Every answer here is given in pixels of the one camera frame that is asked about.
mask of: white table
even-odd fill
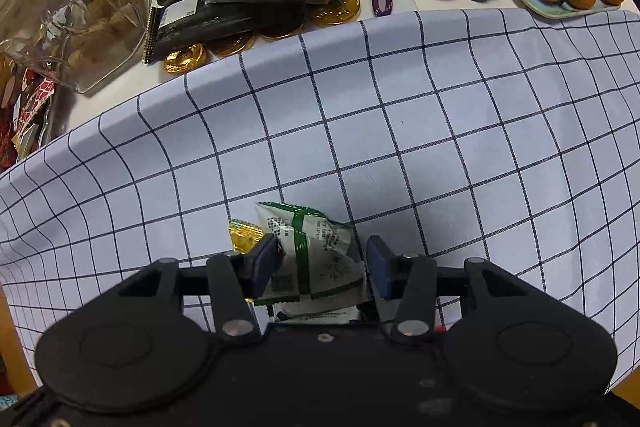
[[[362,11],[359,19],[373,17],[370,0],[360,0]],[[489,0],[485,3],[477,3],[470,0],[394,0],[393,13],[402,13],[412,10],[451,10],[451,9],[477,9],[477,8],[516,8],[524,7],[520,0]],[[622,9],[636,13],[638,7],[633,0],[625,0]],[[268,45],[268,42],[258,40],[256,46]],[[65,100],[68,117],[63,124],[63,130],[69,131],[84,122],[91,120],[109,108],[136,96],[144,90],[168,81],[173,76],[164,72],[161,62],[148,66],[136,58],[136,63],[129,70],[114,78],[108,84],[89,94],[71,94]]]

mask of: light blue tray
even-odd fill
[[[612,6],[604,3],[602,0],[597,0],[596,4],[590,10],[577,10],[571,7],[568,3],[554,4],[544,2],[542,0],[521,0],[535,13],[542,15],[548,19],[567,19],[569,17],[578,17],[582,15],[589,15],[591,13],[599,13],[604,11],[617,10],[620,6]]]

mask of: barcode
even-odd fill
[[[274,275],[271,277],[271,289],[274,292],[292,292],[293,275]]]

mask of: yellow packet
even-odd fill
[[[229,221],[229,237],[234,251],[249,253],[258,241],[262,239],[264,232],[257,225],[252,225],[240,219]]]

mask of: metal screw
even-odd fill
[[[230,337],[244,337],[254,331],[254,325],[244,319],[235,319],[225,322],[222,331]]]
[[[411,319],[398,324],[398,331],[406,337],[419,337],[429,331],[429,326],[422,321]]]

